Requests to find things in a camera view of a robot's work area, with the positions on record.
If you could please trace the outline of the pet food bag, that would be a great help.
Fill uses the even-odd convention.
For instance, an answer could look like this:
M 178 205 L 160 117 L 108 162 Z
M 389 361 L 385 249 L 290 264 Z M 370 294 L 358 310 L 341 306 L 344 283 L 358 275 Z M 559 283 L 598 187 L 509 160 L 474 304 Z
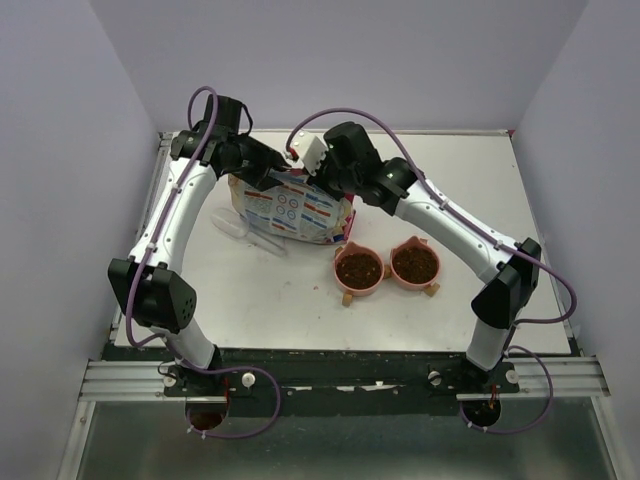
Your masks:
M 349 239 L 355 220 L 354 197 L 336 200 L 307 183 L 301 169 L 272 172 L 279 183 L 260 191 L 230 175 L 234 209 L 251 226 L 267 233 L 312 244 L 341 244 Z

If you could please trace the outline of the clear plastic scoop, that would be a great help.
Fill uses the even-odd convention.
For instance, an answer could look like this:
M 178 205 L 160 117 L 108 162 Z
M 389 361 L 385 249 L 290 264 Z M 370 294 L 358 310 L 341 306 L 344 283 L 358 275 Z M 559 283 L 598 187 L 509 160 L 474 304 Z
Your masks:
M 219 231 L 231 238 L 259 247 L 278 257 L 287 255 L 283 239 L 252 226 L 235 211 L 226 208 L 215 209 L 210 215 L 210 220 Z

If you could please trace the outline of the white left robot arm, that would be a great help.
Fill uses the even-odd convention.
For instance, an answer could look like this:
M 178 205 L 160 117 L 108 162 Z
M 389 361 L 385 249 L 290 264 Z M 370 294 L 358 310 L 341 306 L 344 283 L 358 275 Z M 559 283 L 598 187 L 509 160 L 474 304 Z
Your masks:
M 174 357 L 189 368 L 187 382 L 201 395 L 214 393 L 222 380 L 213 364 L 217 347 L 202 332 L 194 315 L 197 294 L 181 276 L 186 246 L 196 219 L 217 181 L 233 175 L 263 192 L 279 185 L 274 173 L 288 164 L 282 154 L 240 130 L 249 119 L 240 100 L 208 98 L 201 120 L 189 121 L 171 142 L 168 176 L 140 239 L 124 259 L 111 260 L 107 275 L 132 326 L 149 329 Z

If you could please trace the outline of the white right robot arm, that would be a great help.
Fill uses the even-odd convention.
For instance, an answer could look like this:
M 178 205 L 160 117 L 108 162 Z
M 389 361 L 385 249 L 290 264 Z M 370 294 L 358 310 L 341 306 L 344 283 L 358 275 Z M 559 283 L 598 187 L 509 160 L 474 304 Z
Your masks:
M 483 282 L 471 302 L 476 316 L 460 379 L 480 392 L 496 380 L 496 365 L 512 336 L 515 320 L 537 287 L 541 248 L 518 242 L 458 210 L 408 151 L 381 159 L 365 129 L 344 122 L 317 141 L 296 149 L 309 173 L 327 192 L 354 194 L 365 204 L 423 230 L 462 260 Z

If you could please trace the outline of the pink left pet bowl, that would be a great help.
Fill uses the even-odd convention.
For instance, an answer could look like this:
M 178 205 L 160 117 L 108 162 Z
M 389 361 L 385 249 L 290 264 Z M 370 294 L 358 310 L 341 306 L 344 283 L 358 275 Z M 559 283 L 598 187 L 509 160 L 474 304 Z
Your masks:
M 385 265 L 381 257 L 355 242 L 336 249 L 332 268 L 338 288 L 353 296 L 371 295 L 385 279 Z

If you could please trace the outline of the pink pet bowl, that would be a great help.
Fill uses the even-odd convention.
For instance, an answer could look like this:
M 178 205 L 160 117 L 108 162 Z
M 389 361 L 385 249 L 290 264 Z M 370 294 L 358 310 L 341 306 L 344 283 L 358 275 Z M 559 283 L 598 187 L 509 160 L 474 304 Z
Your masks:
M 393 248 L 389 267 L 392 278 L 405 290 L 424 292 L 433 297 L 440 289 L 437 277 L 441 262 L 424 238 L 412 236 Z
M 371 295 L 385 279 L 385 265 L 381 257 L 355 242 L 336 249 L 332 268 L 338 288 L 353 296 Z

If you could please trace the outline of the pink right pet bowl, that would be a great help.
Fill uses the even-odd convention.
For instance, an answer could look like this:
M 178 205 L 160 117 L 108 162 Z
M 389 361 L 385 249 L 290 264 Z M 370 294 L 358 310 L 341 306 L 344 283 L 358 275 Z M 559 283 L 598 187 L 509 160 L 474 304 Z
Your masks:
M 389 267 L 392 278 L 405 290 L 424 292 L 433 297 L 440 289 L 437 277 L 441 262 L 424 238 L 412 236 L 393 248 Z

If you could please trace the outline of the brown pet food kibble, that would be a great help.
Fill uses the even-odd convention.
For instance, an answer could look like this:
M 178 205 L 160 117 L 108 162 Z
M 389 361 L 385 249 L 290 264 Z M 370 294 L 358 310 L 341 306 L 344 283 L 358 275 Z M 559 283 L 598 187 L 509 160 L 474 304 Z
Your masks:
M 439 261 L 429 250 L 409 247 L 396 251 L 391 257 L 396 274 L 411 284 L 433 280 L 439 270 Z M 338 279 L 345 285 L 364 289 L 385 278 L 384 268 L 372 255 L 355 253 L 343 257 L 337 264 Z

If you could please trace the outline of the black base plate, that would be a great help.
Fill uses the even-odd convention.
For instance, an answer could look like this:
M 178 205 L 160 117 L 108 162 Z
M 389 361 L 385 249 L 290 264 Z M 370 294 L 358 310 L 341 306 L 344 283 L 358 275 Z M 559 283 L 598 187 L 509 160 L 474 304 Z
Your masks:
M 98 374 L 116 401 L 168 400 L 195 415 L 241 418 L 456 413 L 519 390 L 512 363 L 483 373 L 463 354 L 223 348 L 215 374 L 178 365 L 160 349 L 109 346 Z

